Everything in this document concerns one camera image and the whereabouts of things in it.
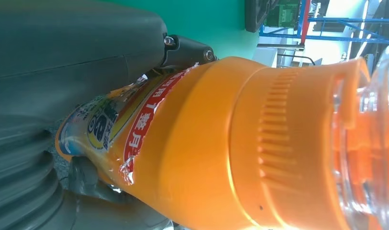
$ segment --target plastic bottle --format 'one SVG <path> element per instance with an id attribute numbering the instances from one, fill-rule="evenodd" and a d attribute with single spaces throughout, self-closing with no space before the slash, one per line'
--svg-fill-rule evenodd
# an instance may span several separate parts
<path id="1" fill-rule="evenodd" d="M 81 106 L 57 148 L 190 229 L 389 230 L 389 48 L 369 80 L 229 57 Z"/>

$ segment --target black plastic part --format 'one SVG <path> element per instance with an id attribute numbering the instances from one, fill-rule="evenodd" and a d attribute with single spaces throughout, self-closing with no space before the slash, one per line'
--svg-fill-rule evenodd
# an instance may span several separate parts
<path id="1" fill-rule="evenodd" d="M 245 0 L 245 29 L 257 32 L 279 0 Z"/>
<path id="2" fill-rule="evenodd" d="M 215 61 L 214 51 L 208 45 L 179 35 L 170 35 L 175 45 L 165 46 L 165 59 L 161 68 L 185 69 L 198 63 L 199 65 Z M 212 58 L 206 58 L 206 52 L 212 52 Z"/>
<path id="3" fill-rule="evenodd" d="M 138 200 L 63 190 L 44 131 L 77 104 L 160 65 L 153 13 L 93 0 L 0 0 L 0 230 L 163 229 Z"/>
<path id="4" fill-rule="evenodd" d="M 159 16 L 112 3 L 0 0 L 0 139 L 46 127 L 159 66 L 164 33 Z"/>
<path id="5" fill-rule="evenodd" d="M 0 0 L 0 77 L 112 59 L 128 83 L 162 62 L 164 33 L 158 15 L 114 3 Z"/>

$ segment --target white wall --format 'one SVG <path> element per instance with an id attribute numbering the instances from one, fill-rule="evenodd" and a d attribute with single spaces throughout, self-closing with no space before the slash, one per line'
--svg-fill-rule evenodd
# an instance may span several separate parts
<path id="1" fill-rule="evenodd" d="M 327 9 L 326 17 L 337 18 L 362 18 L 362 12 L 364 10 L 364 4 L 366 0 L 330 0 L 329 7 Z M 379 5 L 379 0 L 369 0 L 368 18 L 371 18 L 371 14 L 375 13 L 376 8 Z M 310 23 L 308 35 L 319 35 L 320 32 L 313 31 L 314 23 Z M 353 30 L 348 27 L 343 33 L 335 32 L 323 32 L 323 36 L 343 36 L 350 37 Z M 272 44 L 290 44 L 292 41 L 299 41 L 300 39 L 285 39 L 260 37 L 260 43 L 272 43 Z M 325 41 L 325 40 L 306 40 L 305 51 L 297 52 L 297 55 L 303 55 L 317 60 L 323 58 L 322 64 L 337 63 L 341 60 L 343 52 L 347 52 L 349 42 L 341 41 Z"/>

